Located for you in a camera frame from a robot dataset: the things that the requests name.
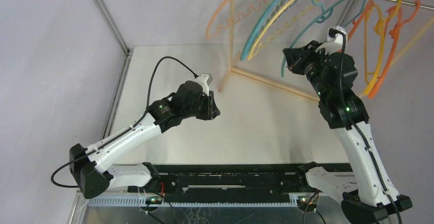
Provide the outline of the light blue wavy hanger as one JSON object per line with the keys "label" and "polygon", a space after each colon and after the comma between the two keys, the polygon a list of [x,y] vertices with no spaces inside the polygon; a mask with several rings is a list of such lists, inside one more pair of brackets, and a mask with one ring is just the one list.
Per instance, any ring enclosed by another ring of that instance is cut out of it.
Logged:
{"label": "light blue wavy hanger", "polygon": [[247,59],[254,42],[259,37],[259,34],[264,30],[265,25],[270,21],[270,19],[277,13],[277,11],[287,2],[288,0],[270,0],[266,5],[260,17],[257,19],[254,27],[252,28],[244,46],[241,51],[240,60],[244,61]]}

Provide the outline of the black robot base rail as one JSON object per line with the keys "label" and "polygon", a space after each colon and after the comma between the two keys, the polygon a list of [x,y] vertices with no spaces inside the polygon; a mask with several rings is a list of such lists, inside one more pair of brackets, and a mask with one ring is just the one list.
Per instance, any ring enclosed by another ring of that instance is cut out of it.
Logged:
{"label": "black robot base rail", "polygon": [[301,180],[301,163],[155,165],[159,175],[128,193],[161,194],[177,207],[295,206],[316,189]]}

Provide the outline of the pale yellow wavy hanger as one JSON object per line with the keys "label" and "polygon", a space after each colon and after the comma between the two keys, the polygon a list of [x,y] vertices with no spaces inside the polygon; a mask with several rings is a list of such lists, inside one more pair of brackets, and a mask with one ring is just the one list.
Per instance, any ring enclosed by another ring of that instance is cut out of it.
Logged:
{"label": "pale yellow wavy hanger", "polygon": [[291,31],[313,9],[311,0],[288,0],[265,25],[246,60],[253,59],[270,44],[282,39],[285,32]]}

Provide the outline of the teal plastic hanger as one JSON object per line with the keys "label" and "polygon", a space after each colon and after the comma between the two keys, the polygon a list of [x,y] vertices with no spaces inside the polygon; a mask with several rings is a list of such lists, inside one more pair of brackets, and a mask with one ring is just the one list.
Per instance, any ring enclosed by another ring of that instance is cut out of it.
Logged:
{"label": "teal plastic hanger", "polygon": [[[294,39],[294,41],[291,43],[290,47],[294,47],[295,44],[298,42],[298,40],[308,31],[308,29],[310,27],[312,27],[315,24],[322,24],[324,22],[326,22],[328,20],[329,17],[332,16],[333,14],[333,10],[336,6],[340,5],[341,3],[347,1],[347,0],[338,0],[337,2],[335,2],[334,4],[332,4],[331,6],[329,6],[327,9],[324,7],[324,5],[320,2],[317,2],[316,0],[311,0],[312,1],[312,5],[314,6],[319,6],[321,8],[321,13],[314,19],[312,20],[298,35],[297,37]],[[361,8],[359,10],[359,12],[352,18],[347,18],[347,17],[341,17],[341,19],[347,19],[347,22],[340,22],[338,23],[339,26],[346,28],[350,23],[352,23],[357,17],[359,17],[359,15],[362,13],[365,4],[366,4],[367,0],[363,0]]]}

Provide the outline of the orange plastic hanger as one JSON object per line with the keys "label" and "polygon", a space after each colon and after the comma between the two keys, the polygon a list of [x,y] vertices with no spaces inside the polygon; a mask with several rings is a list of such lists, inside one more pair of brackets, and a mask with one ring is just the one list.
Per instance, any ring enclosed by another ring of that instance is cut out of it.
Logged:
{"label": "orange plastic hanger", "polygon": [[[380,7],[375,4],[373,1],[369,1],[367,7],[363,11],[362,17],[365,18],[364,20],[364,26],[367,26],[367,22],[370,18],[370,15],[372,13],[372,10],[375,8],[378,13],[378,21],[374,27],[374,31],[377,35],[380,36],[380,44],[379,44],[379,53],[378,53],[378,59],[376,64],[376,69],[374,72],[370,73],[367,71],[367,28],[364,29],[364,80],[367,84],[365,90],[363,91],[363,95],[367,96],[368,98],[372,99],[377,94],[378,90],[381,88],[381,85],[383,84],[383,81],[388,73],[388,70],[391,66],[396,47],[399,41],[400,36],[400,30],[401,28],[408,22],[410,22],[417,14],[417,12],[420,9],[421,1],[415,0],[416,8],[412,15],[406,19],[402,20],[402,9],[401,9],[401,3],[402,0],[398,0],[397,4],[390,7],[387,10],[387,16],[383,17]],[[394,40],[392,48],[390,50],[387,62],[384,66],[384,69],[382,73],[380,72],[380,69],[382,67],[382,60],[384,57],[384,46],[385,46],[385,39],[387,34],[390,34],[391,38]]]}
{"label": "orange plastic hanger", "polygon": [[358,26],[360,25],[362,20],[367,16],[367,13],[369,12],[369,10],[373,7],[373,4],[374,4],[373,0],[367,1],[362,13],[359,15],[359,18],[357,20],[353,21],[353,27],[348,34],[347,41],[351,40],[351,38],[354,35],[354,33],[356,32]]}

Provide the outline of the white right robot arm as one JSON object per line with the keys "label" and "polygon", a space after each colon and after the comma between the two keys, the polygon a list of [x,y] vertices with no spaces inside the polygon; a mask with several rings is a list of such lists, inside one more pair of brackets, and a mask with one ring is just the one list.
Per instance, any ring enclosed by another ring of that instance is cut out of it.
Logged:
{"label": "white right robot arm", "polygon": [[341,142],[356,179],[354,184],[346,183],[311,162],[299,170],[298,189],[325,193],[340,204],[351,223],[380,223],[410,209],[410,197],[400,194],[387,175],[368,113],[352,90],[358,75],[352,56],[328,54],[317,41],[285,48],[283,54],[289,71],[305,76],[318,95],[320,113]]}

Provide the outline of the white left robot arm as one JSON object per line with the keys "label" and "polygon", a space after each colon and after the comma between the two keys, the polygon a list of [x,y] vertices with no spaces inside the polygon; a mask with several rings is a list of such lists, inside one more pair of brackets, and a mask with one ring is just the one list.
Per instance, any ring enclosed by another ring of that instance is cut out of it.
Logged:
{"label": "white left robot arm", "polygon": [[70,172],[86,199],[95,198],[108,189],[137,186],[153,192],[160,185],[150,163],[116,165],[115,161],[141,143],[161,135],[182,120],[194,117],[212,120],[220,115],[209,75],[200,75],[181,84],[169,96],[154,101],[142,117],[124,130],[88,147],[70,148]]}

